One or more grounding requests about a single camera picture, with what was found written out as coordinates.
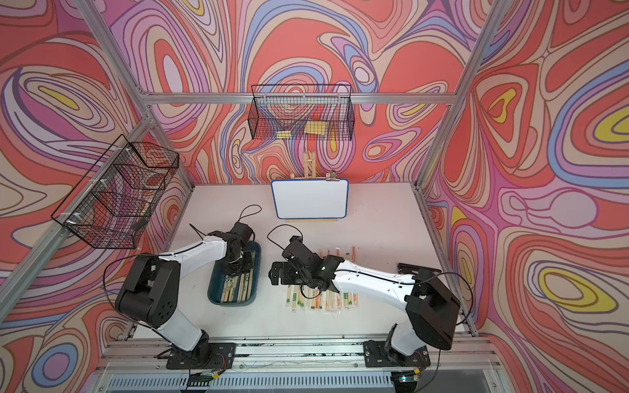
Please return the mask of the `slim panda chopstick pack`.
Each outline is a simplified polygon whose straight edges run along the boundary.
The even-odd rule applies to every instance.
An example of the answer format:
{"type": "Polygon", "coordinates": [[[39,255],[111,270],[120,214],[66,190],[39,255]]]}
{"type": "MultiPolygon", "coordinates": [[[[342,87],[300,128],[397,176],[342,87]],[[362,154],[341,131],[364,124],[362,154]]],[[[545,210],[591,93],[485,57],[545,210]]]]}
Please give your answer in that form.
{"type": "Polygon", "coordinates": [[[296,312],[297,307],[299,306],[299,294],[297,292],[297,286],[293,286],[293,294],[291,299],[291,312],[296,312]]]}

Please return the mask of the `teal storage box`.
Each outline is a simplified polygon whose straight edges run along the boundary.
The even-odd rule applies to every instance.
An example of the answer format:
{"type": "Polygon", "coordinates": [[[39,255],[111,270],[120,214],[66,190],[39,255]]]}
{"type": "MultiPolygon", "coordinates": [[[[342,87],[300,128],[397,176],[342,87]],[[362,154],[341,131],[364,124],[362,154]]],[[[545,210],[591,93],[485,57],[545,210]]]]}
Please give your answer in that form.
{"type": "Polygon", "coordinates": [[[261,248],[257,242],[249,242],[243,258],[237,265],[236,274],[228,274],[226,263],[217,263],[212,271],[207,298],[218,306],[248,306],[257,294],[260,273],[261,248]]]}

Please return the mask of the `plain green text pack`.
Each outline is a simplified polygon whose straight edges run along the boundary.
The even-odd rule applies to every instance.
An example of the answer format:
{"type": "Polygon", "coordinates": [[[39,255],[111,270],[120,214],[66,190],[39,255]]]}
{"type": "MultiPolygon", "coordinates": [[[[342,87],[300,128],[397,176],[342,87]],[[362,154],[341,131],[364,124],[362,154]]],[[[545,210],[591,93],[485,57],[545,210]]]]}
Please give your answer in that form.
{"type": "Polygon", "coordinates": [[[297,306],[300,309],[304,308],[304,297],[303,297],[303,294],[301,293],[301,290],[299,289],[297,290],[297,306]]]}

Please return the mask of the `red green chopstick pack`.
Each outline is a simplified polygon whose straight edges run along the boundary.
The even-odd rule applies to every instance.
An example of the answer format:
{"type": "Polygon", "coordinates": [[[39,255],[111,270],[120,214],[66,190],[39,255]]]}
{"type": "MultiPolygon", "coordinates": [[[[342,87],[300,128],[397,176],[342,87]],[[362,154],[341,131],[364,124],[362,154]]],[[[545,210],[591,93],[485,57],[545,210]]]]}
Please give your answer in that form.
{"type": "MultiPolygon", "coordinates": [[[[336,248],[336,256],[340,256],[340,248],[336,248]]],[[[336,311],[337,313],[342,313],[343,310],[343,297],[342,297],[342,293],[338,292],[335,294],[335,299],[336,299],[336,311]]]]}

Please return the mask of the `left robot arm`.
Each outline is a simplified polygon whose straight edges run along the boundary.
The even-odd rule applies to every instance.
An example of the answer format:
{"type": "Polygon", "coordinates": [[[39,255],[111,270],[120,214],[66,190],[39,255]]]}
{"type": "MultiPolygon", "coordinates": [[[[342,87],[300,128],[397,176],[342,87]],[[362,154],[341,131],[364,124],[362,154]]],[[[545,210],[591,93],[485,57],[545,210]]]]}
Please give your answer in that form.
{"type": "Polygon", "coordinates": [[[185,355],[208,358],[211,346],[207,333],[178,306],[180,283],[209,264],[247,265],[245,247],[254,239],[253,229],[238,221],[229,232],[211,232],[173,252],[137,255],[116,297],[115,310],[152,329],[185,355]]]}

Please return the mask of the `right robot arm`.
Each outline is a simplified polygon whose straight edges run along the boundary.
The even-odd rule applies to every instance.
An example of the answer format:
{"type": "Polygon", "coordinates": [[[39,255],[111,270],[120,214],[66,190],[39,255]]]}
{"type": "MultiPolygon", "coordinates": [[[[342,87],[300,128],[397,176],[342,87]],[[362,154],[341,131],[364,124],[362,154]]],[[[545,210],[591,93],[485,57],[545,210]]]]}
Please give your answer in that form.
{"type": "Polygon", "coordinates": [[[408,268],[405,273],[372,270],[341,256],[321,257],[298,236],[290,239],[282,257],[270,268],[274,286],[352,293],[404,311],[406,320],[393,325],[388,339],[399,355],[413,355],[423,346],[452,348],[461,303],[441,280],[444,272],[405,264],[401,265],[408,268]]]}

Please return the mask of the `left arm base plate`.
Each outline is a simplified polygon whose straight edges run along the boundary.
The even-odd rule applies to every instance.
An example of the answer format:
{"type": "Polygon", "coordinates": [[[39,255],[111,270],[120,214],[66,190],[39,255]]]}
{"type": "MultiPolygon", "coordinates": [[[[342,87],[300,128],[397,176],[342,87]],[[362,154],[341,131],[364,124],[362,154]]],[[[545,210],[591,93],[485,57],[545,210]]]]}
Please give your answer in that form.
{"type": "Polygon", "coordinates": [[[168,370],[231,369],[235,350],[236,345],[232,342],[203,344],[201,350],[190,352],[173,347],[167,359],[166,368],[168,370]]]}

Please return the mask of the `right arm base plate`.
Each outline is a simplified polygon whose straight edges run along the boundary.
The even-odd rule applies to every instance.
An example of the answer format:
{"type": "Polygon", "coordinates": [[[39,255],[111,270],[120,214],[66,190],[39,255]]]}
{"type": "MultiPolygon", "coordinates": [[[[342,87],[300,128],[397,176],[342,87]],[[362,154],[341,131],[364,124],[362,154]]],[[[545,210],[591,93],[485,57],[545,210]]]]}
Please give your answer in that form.
{"type": "Polygon", "coordinates": [[[368,340],[363,342],[364,361],[367,368],[404,368],[413,367],[424,370],[431,365],[430,356],[425,346],[412,355],[402,355],[390,348],[384,341],[368,340]]]}

